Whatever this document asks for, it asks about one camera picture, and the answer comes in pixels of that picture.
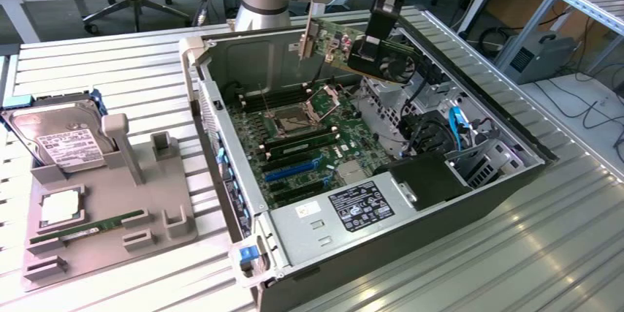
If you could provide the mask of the grey case corner fixture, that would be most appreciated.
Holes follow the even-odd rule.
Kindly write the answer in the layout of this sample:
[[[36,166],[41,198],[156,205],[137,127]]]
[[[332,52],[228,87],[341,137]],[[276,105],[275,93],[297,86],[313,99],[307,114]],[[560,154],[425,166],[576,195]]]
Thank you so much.
[[[195,97],[193,83],[191,77],[189,69],[192,67],[197,68],[197,75],[200,80],[208,79],[213,80],[212,74],[208,69],[201,69],[201,66],[208,66],[211,63],[211,58],[200,59],[203,54],[208,53],[208,49],[216,46],[216,43],[209,40],[205,42],[201,37],[185,37],[179,42],[179,54],[180,54],[180,64],[183,70],[183,80],[184,87],[187,90],[187,101],[189,108],[193,107],[193,103],[197,101]]]
[[[259,247],[261,256],[251,263],[240,265],[236,259],[236,251],[241,247],[253,245]],[[265,245],[255,238],[248,237],[233,243],[228,251],[228,258],[231,260],[233,276],[240,286],[251,288],[276,277],[276,264],[272,253],[267,250]]]

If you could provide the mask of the green graphics card black fan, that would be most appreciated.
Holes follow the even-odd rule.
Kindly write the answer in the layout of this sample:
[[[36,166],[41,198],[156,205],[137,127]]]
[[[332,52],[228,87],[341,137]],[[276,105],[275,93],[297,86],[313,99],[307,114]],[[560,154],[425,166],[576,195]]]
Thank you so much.
[[[423,58],[409,45],[376,39],[352,27],[309,16],[299,40],[299,59],[315,55],[341,70],[397,84],[412,79]]]

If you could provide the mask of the grey floor unit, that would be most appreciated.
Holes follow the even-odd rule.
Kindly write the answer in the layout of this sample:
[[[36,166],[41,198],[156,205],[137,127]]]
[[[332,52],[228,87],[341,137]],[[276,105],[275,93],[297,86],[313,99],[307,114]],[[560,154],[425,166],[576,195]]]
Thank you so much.
[[[572,37],[564,37],[555,31],[533,31],[524,39],[509,64],[503,67],[501,57],[509,52],[517,37],[516,34],[507,40],[495,57],[495,65],[517,85],[524,85],[555,76],[567,64],[577,44]]]

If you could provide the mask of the black office chair base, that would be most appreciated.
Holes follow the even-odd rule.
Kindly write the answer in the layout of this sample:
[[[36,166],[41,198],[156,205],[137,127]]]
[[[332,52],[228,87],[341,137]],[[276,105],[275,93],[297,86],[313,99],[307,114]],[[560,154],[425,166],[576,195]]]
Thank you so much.
[[[135,32],[140,31],[140,16],[143,14],[143,8],[152,9],[160,13],[180,18],[184,21],[184,25],[191,26],[191,16],[185,12],[172,8],[172,0],[164,0],[164,4],[159,4],[152,0],[107,0],[107,3],[108,6],[101,10],[81,17],[83,28],[88,34],[97,35],[100,33],[99,26],[95,24],[96,20],[101,20],[108,15],[120,12],[124,9],[132,10]]]

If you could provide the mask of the grey power supply unit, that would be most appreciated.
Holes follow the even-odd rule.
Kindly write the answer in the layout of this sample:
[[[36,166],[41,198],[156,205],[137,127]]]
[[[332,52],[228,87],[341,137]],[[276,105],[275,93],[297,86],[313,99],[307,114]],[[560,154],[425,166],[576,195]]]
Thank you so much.
[[[288,263],[319,263],[415,220],[415,199],[385,172],[271,211]]]

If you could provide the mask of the green motherboard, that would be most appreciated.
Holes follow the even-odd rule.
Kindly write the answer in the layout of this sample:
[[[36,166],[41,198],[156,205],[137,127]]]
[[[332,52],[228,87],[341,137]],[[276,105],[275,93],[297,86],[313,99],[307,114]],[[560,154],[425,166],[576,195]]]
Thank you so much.
[[[305,83],[299,88],[239,95],[227,105],[260,193],[272,209],[345,186],[339,183],[336,172],[341,163],[357,160],[372,176],[373,171],[392,160],[391,152],[379,141],[379,134],[365,123],[359,106],[353,103],[361,96],[336,85],[329,86],[339,93],[341,105],[337,110],[320,123],[316,122],[317,125],[309,130],[287,137],[277,136],[273,113],[291,107],[303,108],[303,103],[323,85],[328,84]],[[324,133],[339,134],[335,144],[276,159],[264,152],[267,143],[297,140]],[[267,174],[311,162],[319,163],[317,169],[272,182],[264,180]]]

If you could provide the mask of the blue case latch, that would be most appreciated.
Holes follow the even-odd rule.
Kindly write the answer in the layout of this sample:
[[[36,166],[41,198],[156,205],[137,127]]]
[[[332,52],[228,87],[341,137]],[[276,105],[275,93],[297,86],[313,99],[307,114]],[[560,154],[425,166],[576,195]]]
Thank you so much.
[[[260,256],[261,253],[256,245],[241,247],[236,251],[236,259],[240,265],[251,263],[259,259]]]

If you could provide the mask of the installed green RAM stick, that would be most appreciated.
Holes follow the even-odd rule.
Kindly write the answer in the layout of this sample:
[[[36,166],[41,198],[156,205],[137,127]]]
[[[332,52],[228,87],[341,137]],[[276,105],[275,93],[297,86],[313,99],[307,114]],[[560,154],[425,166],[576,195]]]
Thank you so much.
[[[332,145],[336,143],[337,136],[337,133],[324,133],[297,140],[285,140],[273,144],[267,143],[264,152],[269,154],[269,158],[276,159]]]

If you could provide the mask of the silver hard disk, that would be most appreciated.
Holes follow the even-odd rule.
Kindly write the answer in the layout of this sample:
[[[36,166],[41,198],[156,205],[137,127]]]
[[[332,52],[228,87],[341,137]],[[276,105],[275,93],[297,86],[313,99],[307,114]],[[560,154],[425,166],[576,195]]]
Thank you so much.
[[[104,155],[115,143],[101,130],[101,109],[92,99],[36,102],[0,111],[32,156],[43,166],[56,165],[65,173],[104,166]]]

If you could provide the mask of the black plastic shroud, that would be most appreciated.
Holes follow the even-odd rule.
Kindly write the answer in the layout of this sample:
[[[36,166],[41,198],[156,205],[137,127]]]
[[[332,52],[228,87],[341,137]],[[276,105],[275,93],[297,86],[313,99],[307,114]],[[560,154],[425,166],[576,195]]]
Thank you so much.
[[[387,169],[397,183],[407,184],[416,197],[413,205],[417,210],[424,210],[472,191],[472,188],[463,184],[440,154],[423,153],[405,157],[387,164]]]

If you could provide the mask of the silver chipset heatsink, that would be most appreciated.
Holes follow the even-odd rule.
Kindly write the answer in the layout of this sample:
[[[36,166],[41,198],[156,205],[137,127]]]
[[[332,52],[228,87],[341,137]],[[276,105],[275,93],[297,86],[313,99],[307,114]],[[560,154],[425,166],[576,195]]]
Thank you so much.
[[[364,167],[360,165],[357,160],[351,160],[341,163],[336,172],[339,175],[339,183],[341,185],[348,185],[356,183],[369,177]]]

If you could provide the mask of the blue expansion slot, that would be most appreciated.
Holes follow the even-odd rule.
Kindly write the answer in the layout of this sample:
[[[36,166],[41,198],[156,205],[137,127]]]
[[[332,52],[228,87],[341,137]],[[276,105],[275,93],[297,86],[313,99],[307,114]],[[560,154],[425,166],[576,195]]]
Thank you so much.
[[[265,177],[264,177],[264,180],[267,182],[272,182],[272,181],[280,180],[283,178],[291,177],[293,175],[297,175],[297,174],[300,174],[303,172],[308,172],[311,170],[315,170],[315,169],[317,169],[317,167],[319,167],[319,163],[313,163],[313,162],[300,164],[300,165],[296,165],[296,166],[292,166],[292,167],[287,167],[283,170],[279,170],[276,172],[272,172],[272,173],[267,174]]]

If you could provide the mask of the silver CPU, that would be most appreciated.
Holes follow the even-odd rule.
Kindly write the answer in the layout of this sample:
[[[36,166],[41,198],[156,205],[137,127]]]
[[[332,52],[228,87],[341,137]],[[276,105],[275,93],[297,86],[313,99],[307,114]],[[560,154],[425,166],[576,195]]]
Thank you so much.
[[[53,193],[41,202],[41,221],[52,225],[67,221],[79,212],[79,192],[67,190]]]

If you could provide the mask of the metal disk bay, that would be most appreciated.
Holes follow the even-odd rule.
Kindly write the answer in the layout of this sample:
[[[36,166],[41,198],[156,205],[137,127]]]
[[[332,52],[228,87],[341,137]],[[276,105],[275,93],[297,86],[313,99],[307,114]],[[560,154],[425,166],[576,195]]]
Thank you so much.
[[[488,139],[477,146],[444,155],[449,166],[473,189],[543,164],[524,148],[517,151],[500,139]]]

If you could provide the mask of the grey parts rack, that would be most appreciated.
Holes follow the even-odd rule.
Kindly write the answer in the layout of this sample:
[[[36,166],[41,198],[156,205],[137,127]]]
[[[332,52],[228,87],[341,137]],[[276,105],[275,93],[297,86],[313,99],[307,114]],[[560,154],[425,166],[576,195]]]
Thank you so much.
[[[104,134],[117,149],[104,155],[104,166],[65,173],[56,165],[31,168],[31,200],[24,237],[21,283],[25,291],[84,275],[120,262],[180,246],[197,237],[179,142],[156,132],[148,142],[132,145],[125,114],[101,118]],[[41,221],[45,196],[79,192],[79,212],[60,223]],[[28,240],[135,210],[147,214],[121,226],[73,240]]]

